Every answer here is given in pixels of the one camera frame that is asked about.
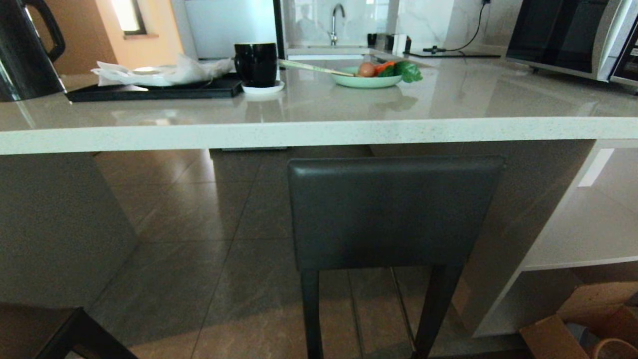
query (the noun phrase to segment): plate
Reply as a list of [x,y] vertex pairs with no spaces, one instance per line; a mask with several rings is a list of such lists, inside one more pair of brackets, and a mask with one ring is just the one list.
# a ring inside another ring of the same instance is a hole
[[[351,66],[351,67],[339,68],[338,70],[341,72],[347,72],[347,73],[357,73],[359,71],[359,67]],[[349,77],[349,76],[332,74],[332,78],[339,85],[346,86],[349,88],[359,88],[359,89],[388,88],[390,86],[394,86],[398,84],[401,81],[401,76]]]
[[244,85],[242,85],[241,87],[242,89],[244,89],[245,93],[249,93],[251,95],[266,95],[269,93],[275,93],[275,92],[281,91],[284,85],[285,83],[283,81],[277,81],[275,82],[275,86],[271,88],[250,88]]

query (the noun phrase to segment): stool leg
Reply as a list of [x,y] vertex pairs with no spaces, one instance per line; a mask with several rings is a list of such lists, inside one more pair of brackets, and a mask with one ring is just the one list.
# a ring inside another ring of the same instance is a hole
[[432,267],[419,330],[414,340],[417,350],[412,354],[413,359],[426,359],[430,354],[462,270],[463,266]]
[[71,350],[87,359],[137,359],[82,309],[68,328],[68,338]]
[[323,359],[321,324],[319,323],[319,272],[301,272],[301,294],[306,328],[308,359]]

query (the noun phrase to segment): black bar stool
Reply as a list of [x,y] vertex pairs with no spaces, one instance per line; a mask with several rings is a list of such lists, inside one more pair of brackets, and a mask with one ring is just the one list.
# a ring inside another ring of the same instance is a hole
[[0,358],[137,359],[82,308],[48,309],[0,303]]
[[288,180],[309,359],[323,358],[319,271],[432,265],[412,358],[427,358],[504,158],[293,159]]

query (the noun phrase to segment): marble backsplash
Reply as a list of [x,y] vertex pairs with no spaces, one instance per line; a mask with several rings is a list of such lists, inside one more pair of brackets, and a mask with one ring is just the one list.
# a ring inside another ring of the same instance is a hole
[[[483,13],[475,44],[506,47],[523,0],[493,0]],[[289,47],[330,45],[332,9],[338,45],[366,46],[368,33],[402,33],[413,49],[464,45],[479,21],[481,0],[283,0]]]
[[338,45],[367,45],[367,34],[394,32],[399,0],[283,0],[288,46],[330,45],[332,10],[336,17]]
[[[485,7],[481,27],[473,44],[507,47],[523,0],[492,0]],[[481,1],[456,0],[445,46],[460,47],[470,41],[477,25]]]

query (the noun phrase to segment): tiled floor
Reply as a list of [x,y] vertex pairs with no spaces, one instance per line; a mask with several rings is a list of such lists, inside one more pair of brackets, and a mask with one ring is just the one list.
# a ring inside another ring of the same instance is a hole
[[[290,157],[370,155],[367,146],[100,153],[96,161],[139,246],[89,313],[142,359],[304,358],[285,164]],[[396,275],[416,330],[428,270],[399,268]],[[327,358],[360,358],[360,351],[409,357],[389,270],[321,278]],[[433,354],[521,346],[517,336],[469,339],[450,310]]]

